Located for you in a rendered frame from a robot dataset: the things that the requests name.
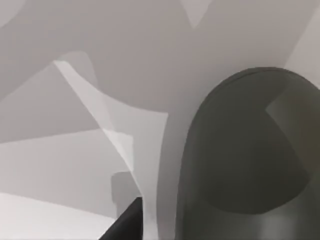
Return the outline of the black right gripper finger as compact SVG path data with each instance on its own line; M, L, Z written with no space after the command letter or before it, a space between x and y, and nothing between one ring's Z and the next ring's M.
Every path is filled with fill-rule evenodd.
M98 240L143 240L143 198L136 197Z

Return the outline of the dark grey cup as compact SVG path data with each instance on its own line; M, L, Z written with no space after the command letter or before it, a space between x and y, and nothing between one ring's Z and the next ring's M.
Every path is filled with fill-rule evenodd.
M320 240L320 88L278 67L219 83L190 125L174 240Z

